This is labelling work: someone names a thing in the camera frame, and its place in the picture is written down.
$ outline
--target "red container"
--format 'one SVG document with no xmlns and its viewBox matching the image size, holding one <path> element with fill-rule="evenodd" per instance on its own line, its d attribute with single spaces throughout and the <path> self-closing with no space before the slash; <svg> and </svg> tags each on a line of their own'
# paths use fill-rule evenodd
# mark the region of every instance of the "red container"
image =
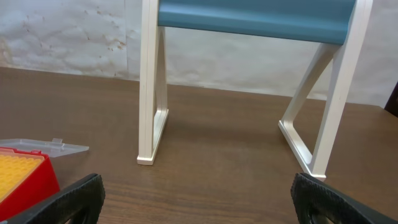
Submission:
<svg viewBox="0 0 398 224">
<path fill-rule="evenodd" d="M 17 215 L 60 191 L 60 186 L 48 155 L 42 154 L 41 151 L 23 152 L 17 149 L 12 150 L 18 154 L 42 156 L 44 160 L 0 203 L 0 222 Z"/>
</svg>

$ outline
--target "clear plastic lid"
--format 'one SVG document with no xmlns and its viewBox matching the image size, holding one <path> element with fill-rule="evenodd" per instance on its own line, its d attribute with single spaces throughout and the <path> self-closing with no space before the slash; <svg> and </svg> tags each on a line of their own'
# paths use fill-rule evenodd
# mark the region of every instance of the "clear plastic lid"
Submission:
<svg viewBox="0 0 398 224">
<path fill-rule="evenodd" d="M 40 150 L 49 157 L 58 157 L 83 152 L 88 150 L 88 146 L 77 146 L 62 143 L 62 139 L 53 139 L 52 142 L 37 141 L 30 139 L 3 139 L 0 140 L 0 147 L 11 147 L 25 152 Z"/>
</svg>

